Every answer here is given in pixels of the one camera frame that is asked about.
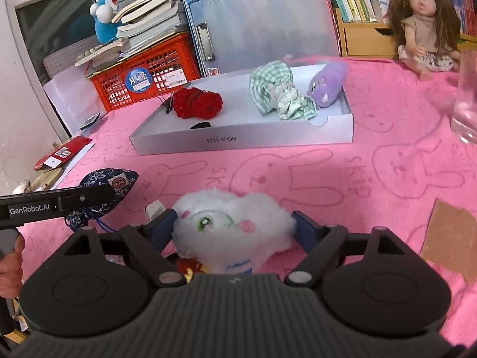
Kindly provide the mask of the person left hand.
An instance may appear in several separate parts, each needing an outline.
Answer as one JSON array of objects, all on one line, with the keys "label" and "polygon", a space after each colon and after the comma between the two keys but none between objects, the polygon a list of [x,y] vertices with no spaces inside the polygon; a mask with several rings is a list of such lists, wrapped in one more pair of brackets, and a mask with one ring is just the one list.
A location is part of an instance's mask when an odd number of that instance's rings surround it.
[{"label": "person left hand", "polygon": [[14,250],[0,262],[0,296],[5,299],[17,297],[23,286],[24,270],[22,263],[24,247],[24,237],[19,234],[16,238]]}]

